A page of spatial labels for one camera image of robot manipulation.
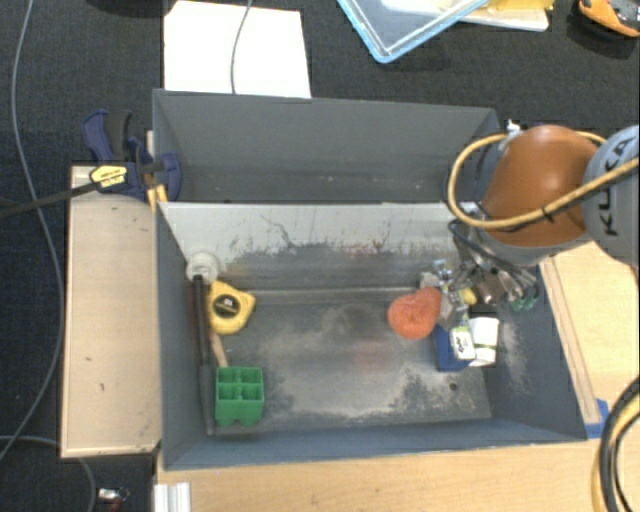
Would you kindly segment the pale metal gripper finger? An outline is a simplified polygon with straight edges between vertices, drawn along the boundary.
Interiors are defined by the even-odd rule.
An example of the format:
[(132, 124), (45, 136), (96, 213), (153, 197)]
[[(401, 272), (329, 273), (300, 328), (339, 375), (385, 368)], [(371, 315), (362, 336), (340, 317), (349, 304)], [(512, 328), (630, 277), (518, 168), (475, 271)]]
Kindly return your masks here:
[(467, 291), (446, 290), (441, 301), (439, 324), (443, 328), (454, 328), (464, 323), (468, 313)]
[(453, 271), (446, 259), (439, 259), (431, 264), (431, 267), (420, 273), (419, 287), (438, 288), (444, 291), (451, 290)]

